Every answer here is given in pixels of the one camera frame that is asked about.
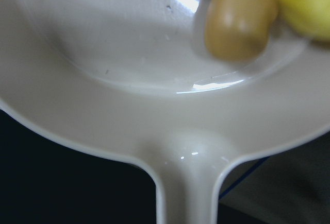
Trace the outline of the beige plastic dustpan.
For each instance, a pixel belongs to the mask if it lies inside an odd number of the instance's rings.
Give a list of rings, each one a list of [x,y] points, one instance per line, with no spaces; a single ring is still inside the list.
[[[217,60],[208,3],[1,0],[1,109],[144,169],[158,223],[216,223],[234,167],[329,131],[329,49],[278,22],[257,60]]]

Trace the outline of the tan toy ginger root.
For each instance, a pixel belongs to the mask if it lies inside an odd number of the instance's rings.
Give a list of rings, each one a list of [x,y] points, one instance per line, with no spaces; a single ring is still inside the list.
[[[211,0],[204,39],[208,51],[224,60],[249,60],[268,44],[278,14],[276,0]]]

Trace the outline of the yellow toy lemon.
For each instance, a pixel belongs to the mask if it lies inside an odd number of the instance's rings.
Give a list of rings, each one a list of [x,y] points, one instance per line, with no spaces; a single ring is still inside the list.
[[[329,41],[329,0],[278,0],[283,18],[299,34]]]

